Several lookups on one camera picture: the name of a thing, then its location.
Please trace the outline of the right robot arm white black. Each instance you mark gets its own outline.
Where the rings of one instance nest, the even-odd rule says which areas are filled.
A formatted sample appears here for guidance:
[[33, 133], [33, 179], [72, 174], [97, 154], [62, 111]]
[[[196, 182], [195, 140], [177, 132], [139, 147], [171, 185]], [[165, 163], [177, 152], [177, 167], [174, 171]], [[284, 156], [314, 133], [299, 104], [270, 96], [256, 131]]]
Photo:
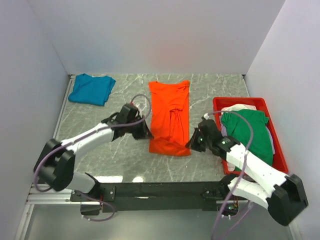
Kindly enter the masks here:
[[288, 226], [309, 205], [302, 180], [295, 174], [287, 175], [263, 162], [231, 136], [222, 136], [212, 119], [203, 118], [186, 147], [205, 152], [210, 150], [244, 169], [244, 174], [230, 173], [219, 181], [219, 194], [230, 200], [233, 196], [247, 199], [267, 209], [280, 225]]

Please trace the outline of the orange t shirt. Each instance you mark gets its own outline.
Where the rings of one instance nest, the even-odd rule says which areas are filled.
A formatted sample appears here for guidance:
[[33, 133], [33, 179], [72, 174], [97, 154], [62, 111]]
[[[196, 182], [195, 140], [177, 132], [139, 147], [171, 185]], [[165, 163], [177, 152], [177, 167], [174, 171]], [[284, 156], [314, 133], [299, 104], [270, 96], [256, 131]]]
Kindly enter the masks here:
[[191, 151], [186, 144], [190, 139], [190, 81], [175, 84], [152, 81], [148, 86], [152, 107], [150, 131], [153, 135], [149, 152], [174, 157], [189, 156]]

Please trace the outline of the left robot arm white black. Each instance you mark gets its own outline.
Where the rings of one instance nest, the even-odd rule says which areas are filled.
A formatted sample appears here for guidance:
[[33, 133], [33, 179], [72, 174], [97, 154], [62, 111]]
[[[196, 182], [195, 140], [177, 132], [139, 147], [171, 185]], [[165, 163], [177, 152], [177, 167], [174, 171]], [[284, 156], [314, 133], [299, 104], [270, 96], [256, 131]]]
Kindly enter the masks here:
[[77, 160], [98, 146], [111, 143], [125, 134], [135, 140], [152, 139], [146, 116], [133, 103], [126, 103], [119, 112], [103, 119], [95, 127], [69, 139], [48, 140], [34, 166], [34, 185], [43, 180], [50, 190], [82, 192], [88, 201], [100, 195], [100, 182], [89, 173], [75, 169]]

